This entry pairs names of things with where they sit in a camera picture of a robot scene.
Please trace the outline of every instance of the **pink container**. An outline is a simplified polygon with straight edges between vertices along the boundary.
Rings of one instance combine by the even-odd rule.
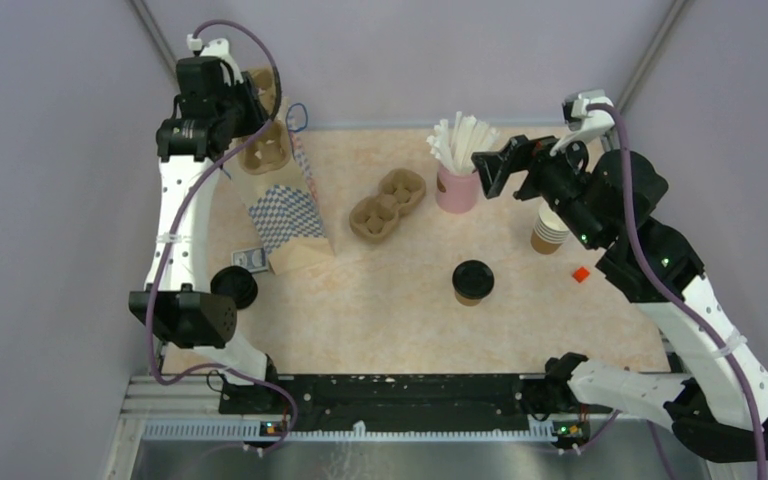
[[[478,202],[478,172],[459,176],[440,165],[437,169],[437,205],[449,213],[466,213]]]

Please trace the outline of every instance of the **black lid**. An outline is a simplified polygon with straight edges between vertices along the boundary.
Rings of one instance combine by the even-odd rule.
[[[494,282],[493,271],[478,260],[463,262],[452,274],[452,285],[458,295],[472,300],[481,300],[490,295]]]
[[[233,298],[237,310],[242,310],[257,298],[257,282],[245,268],[231,265],[213,276],[210,281],[210,293]]]

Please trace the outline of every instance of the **wooden tabletop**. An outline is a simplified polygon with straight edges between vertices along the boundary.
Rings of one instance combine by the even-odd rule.
[[[469,213],[437,207],[437,164],[425,143],[430,130],[301,134],[336,256],[282,275],[256,274],[260,293],[238,314],[237,334],[269,354],[281,373],[542,372],[549,357],[569,351],[637,371],[668,371],[655,324],[594,268],[600,252],[573,239],[549,256],[531,248],[540,200],[512,198],[522,174]],[[565,132],[502,130],[500,143],[520,133]],[[591,165],[601,153],[598,142],[590,145]],[[366,244],[349,229],[349,212],[397,167],[422,175],[428,195],[384,243]],[[210,218],[210,274],[230,264],[231,252],[259,243],[223,177]],[[468,259],[489,265],[496,279],[476,307],[459,304],[451,284],[454,268]],[[581,266],[592,274],[579,284],[572,273]],[[179,372],[203,361],[170,345],[163,369]]]

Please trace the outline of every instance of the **gray wall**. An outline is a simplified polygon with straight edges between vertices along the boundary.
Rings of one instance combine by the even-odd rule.
[[[242,22],[272,50],[314,127],[434,124],[458,109],[511,123],[562,122],[570,92],[615,97],[667,0],[146,0],[177,55],[213,18]],[[205,38],[229,35],[209,30]],[[235,42],[241,66],[264,63]]]
[[[173,93],[125,2],[0,0],[0,480],[101,474]]]
[[[768,367],[768,2],[695,2],[627,119],[670,181],[656,215],[693,243]]]

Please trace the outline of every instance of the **small red object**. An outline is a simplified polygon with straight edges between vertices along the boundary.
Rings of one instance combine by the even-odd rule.
[[[581,283],[585,280],[587,280],[587,277],[590,276],[590,270],[581,267],[578,270],[575,271],[575,273],[572,274],[572,278],[575,279],[576,282]]]

